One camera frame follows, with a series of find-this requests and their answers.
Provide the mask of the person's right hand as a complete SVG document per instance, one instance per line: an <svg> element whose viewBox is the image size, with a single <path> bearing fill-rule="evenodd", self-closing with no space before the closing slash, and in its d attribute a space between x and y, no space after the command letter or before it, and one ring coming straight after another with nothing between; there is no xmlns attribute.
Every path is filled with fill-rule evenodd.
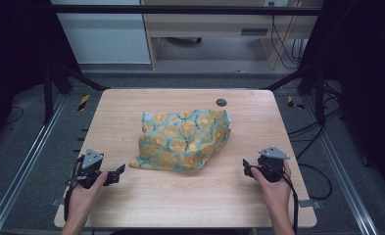
<svg viewBox="0 0 385 235"><path fill-rule="evenodd" d="M290 197L290 186L288 183L284 179L271 183L255 167L251 168L251 172L261 186L267 209L270 212L287 214Z"/></svg>

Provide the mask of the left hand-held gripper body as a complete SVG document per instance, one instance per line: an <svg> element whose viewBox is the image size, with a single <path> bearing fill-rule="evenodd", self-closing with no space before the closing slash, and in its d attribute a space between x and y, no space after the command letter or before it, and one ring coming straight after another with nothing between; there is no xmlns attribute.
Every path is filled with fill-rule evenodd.
<svg viewBox="0 0 385 235"><path fill-rule="evenodd" d="M70 185L81 185L85 189L89 189L102 173L100 166L104 159L104 155L97 153L92 149L87 149L84 155L81 155L75 162L75 168L72 172Z"/></svg>

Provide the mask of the light wooden desk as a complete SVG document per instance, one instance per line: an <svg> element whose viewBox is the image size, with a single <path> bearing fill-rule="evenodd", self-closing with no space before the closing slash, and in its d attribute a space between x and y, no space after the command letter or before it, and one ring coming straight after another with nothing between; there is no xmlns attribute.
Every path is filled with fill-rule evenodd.
<svg viewBox="0 0 385 235"><path fill-rule="evenodd" d="M143 6L229 6L320 8L324 0L140 0ZM290 50L291 39L310 38L315 16L169 15L146 14L150 38L250 37L262 43L268 65L274 69Z"/></svg>

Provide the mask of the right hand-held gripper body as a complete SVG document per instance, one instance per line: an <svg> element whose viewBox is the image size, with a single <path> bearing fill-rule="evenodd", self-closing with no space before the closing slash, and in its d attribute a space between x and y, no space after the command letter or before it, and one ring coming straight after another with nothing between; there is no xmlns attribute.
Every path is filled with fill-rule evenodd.
<svg viewBox="0 0 385 235"><path fill-rule="evenodd" d="M258 165L256 170L270 183L280 180L289 181L289 176L285 172L284 163L289 156L275 146L259 150L260 156L257 158Z"/></svg>

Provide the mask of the black metal frame stand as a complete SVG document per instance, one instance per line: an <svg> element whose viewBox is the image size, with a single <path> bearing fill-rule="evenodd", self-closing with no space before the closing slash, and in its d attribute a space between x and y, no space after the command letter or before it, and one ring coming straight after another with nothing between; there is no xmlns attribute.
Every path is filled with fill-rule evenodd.
<svg viewBox="0 0 385 235"><path fill-rule="evenodd" d="M105 91L108 89L107 86L101 85L89 79L81 72L73 70L63 64L53 64L48 66L43 73L43 90L45 103L44 124L49 122L54 113L52 84L56 85L61 94L69 94L72 91L72 86L68 81L68 76L77 79L78 81L97 91Z"/></svg>
<svg viewBox="0 0 385 235"><path fill-rule="evenodd" d="M314 97L314 116L320 126L325 126L325 114L324 114L324 81L325 75L322 69L318 66L304 66L296 71L286 75L284 78L262 87L262 90L274 91L279 87L293 81L296 78L301 78L297 91L301 95L308 94L315 89Z"/></svg>

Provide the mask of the person's left hand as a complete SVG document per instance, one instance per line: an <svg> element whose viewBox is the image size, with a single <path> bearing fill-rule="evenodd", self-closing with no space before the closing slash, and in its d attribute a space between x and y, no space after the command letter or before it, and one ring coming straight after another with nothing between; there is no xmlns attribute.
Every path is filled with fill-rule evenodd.
<svg viewBox="0 0 385 235"><path fill-rule="evenodd" d="M88 215L90 213L107 176L107 172L102 172L89 189L80 185L73 188L69 204L69 216Z"/></svg>

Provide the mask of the aluminium floor rail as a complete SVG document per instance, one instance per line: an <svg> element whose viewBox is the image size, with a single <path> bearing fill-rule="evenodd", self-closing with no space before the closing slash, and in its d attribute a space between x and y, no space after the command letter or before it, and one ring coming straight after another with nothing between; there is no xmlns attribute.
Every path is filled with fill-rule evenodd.
<svg viewBox="0 0 385 235"><path fill-rule="evenodd" d="M361 231L362 235L379 235L379 232L371 218L359 191L354 185L354 181L344 167L340 155L337 152L335 145L332 143L328 134L330 129L329 118L325 120L325 126L322 133L319 135L319 140L328 158L330 167L336 177L339 187L344 195L345 201L351 211L351 214Z"/></svg>
<svg viewBox="0 0 385 235"><path fill-rule="evenodd" d="M42 125L20 168L18 169L11 184L9 185L9 188L0 201L0 231L15 201L20 195L34 164L38 160L40 152L42 151L48 137L50 136L51 131L54 128L66 101L66 95L60 94L58 96L57 102L54 106L53 114L48 118L47 122Z"/></svg>

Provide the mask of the black horizontal frame bar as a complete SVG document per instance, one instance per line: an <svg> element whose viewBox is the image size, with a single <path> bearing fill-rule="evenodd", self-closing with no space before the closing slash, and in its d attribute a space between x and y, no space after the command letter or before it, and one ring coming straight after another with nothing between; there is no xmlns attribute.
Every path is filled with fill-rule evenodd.
<svg viewBox="0 0 385 235"><path fill-rule="evenodd" d="M55 13L70 14L180 14L180 15L266 15L319 16L321 8L229 7L229 6L135 6L135 5L52 5Z"/></svg>

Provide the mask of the yellow black hazard tape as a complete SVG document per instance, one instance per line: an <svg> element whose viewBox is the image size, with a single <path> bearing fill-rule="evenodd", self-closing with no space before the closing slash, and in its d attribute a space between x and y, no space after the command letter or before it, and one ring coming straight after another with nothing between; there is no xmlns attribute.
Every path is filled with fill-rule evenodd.
<svg viewBox="0 0 385 235"><path fill-rule="evenodd" d="M79 105L77 107L78 111L83 111L84 110L84 108L85 108L89 98L90 98L89 94L83 95L83 97L81 98L80 103L79 103Z"/></svg>

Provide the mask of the right yellow handled tool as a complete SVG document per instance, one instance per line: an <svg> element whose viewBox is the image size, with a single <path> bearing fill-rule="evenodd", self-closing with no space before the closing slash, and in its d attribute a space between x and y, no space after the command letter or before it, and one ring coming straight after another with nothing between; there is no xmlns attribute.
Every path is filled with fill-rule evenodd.
<svg viewBox="0 0 385 235"><path fill-rule="evenodd" d="M295 108L295 109L298 109L298 110L304 110L305 109L304 105L295 104L294 101L293 101L293 98L291 96L287 97L287 104L288 104L289 107L292 107L292 108Z"/></svg>

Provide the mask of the black curtain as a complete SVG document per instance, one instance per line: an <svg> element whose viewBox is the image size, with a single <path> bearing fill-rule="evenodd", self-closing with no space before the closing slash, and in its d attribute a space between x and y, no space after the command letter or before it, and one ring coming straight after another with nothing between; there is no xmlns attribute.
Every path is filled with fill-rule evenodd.
<svg viewBox="0 0 385 235"><path fill-rule="evenodd" d="M50 55L68 68L79 70L58 16L30 8L51 4L51 0L0 0L0 131L14 97L43 82L47 62L37 48L35 32L47 43Z"/></svg>
<svg viewBox="0 0 385 235"><path fill-rule="evenodd" d="M385 0L324 0L303 62L324 47L321 69L342 85L341 106L368 161L385 180Z"/></svg>

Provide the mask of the white cabinet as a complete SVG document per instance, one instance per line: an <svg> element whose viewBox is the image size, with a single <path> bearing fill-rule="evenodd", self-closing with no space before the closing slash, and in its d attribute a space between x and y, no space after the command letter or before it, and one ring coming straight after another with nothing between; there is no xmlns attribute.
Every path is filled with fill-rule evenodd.
<svg viewBox="0 0 385 235"><path fill-rule="evenodd" d="M58 14L81 65L149 64L141 14Z"/></svg>

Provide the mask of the teal cloth with yellow circles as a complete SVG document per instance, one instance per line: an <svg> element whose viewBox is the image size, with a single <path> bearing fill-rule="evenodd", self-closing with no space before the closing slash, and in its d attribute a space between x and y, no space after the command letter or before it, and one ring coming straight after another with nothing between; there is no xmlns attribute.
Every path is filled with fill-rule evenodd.
<svg viewBox="0 0 385 235"><path fill-rule="evenodd" d="M138 155L129 166L187 172L203 168L229 139L226 110L144 113Z"/></svg>

